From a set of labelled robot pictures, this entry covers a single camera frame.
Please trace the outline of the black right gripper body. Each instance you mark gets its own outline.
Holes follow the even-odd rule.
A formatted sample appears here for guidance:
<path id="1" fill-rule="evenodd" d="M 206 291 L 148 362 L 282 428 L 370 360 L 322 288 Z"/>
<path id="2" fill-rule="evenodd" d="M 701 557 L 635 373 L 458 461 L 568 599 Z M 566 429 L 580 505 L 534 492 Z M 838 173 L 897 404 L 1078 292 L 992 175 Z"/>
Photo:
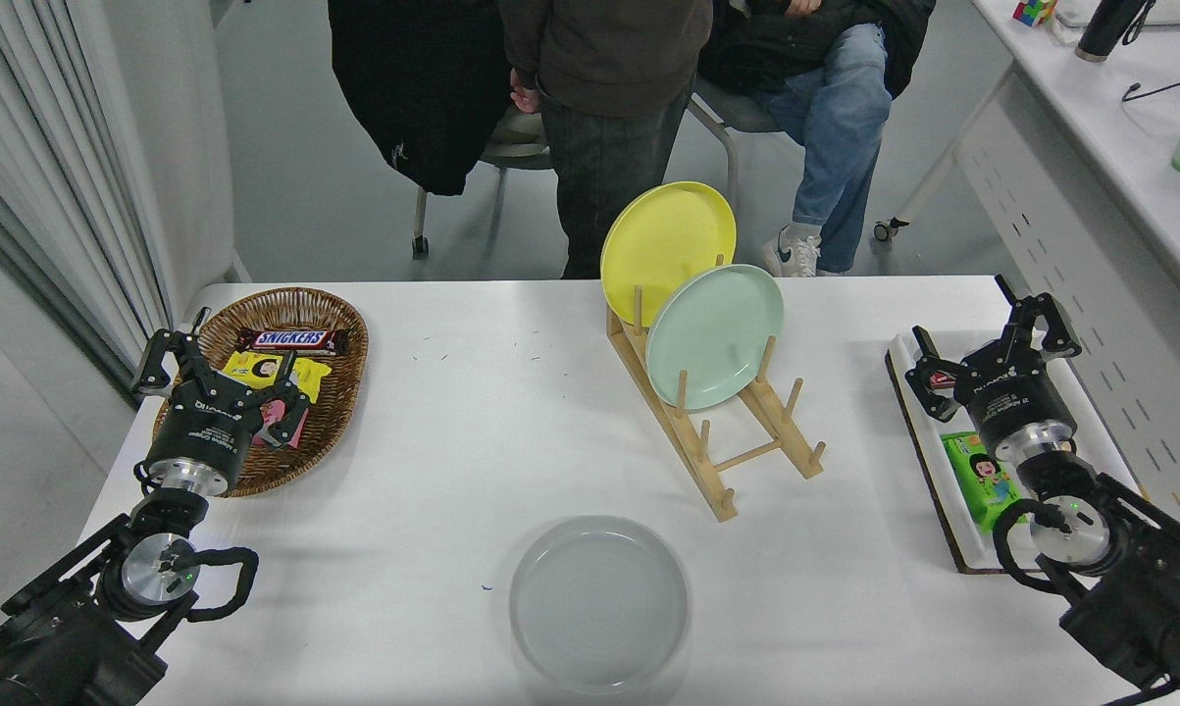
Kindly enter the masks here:
<path id="1" fill-rule="evenodd" d="M 994 453 L 1058 445 L 1077 432 L 1077 421 L 1043 362 L 1010 365 L 988 374 L 971 370 L 958 377 L 953 401 L 966 408 L 984 447 Z"/>

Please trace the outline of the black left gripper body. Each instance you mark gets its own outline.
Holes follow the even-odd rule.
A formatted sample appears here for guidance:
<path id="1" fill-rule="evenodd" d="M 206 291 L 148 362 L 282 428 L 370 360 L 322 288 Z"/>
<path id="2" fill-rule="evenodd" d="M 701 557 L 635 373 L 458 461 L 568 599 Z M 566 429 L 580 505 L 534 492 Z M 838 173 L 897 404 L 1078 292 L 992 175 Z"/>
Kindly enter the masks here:
<path id="1" fill-rule="evenodd" d="M 173 475 L 191 481 L 236 481 L 253 437 L 262 427 L 257 408 L 235 410 L 235 399 L 204 401 L 198 390 L 177 390 L 144 460 L 151 481 Z"/>

